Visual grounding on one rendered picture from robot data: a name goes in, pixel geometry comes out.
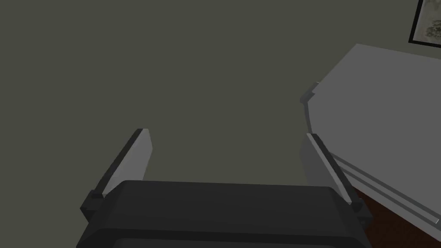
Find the black framed wall picture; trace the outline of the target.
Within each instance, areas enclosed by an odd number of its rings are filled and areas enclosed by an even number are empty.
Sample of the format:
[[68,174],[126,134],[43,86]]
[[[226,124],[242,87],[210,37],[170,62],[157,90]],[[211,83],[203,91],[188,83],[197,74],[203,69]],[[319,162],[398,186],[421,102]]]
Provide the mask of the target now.
[[441,0],[418,0],[408,42],[441,48]]

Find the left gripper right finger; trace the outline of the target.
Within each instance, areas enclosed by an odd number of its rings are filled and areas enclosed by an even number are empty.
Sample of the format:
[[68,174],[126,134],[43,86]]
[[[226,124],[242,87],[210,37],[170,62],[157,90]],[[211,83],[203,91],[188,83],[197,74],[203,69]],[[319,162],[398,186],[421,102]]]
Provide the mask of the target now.
[[330,187],[352,208],[362,226],[372,222],[372,214],[359,197],[342,168],[315,133],[307,133],[301,143],[300,160],[310,186]]

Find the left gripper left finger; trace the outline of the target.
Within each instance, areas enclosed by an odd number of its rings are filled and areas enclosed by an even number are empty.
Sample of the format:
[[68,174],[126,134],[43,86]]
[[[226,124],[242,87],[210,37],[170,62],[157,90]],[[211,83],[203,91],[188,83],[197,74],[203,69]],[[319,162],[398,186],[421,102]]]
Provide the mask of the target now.
[[127,180],[143,180],[152,153],[152,142],[148,129],[136,129],[118,153],[107,171],[99,179],[80,206],[89,222],[98,211],[104,198]]

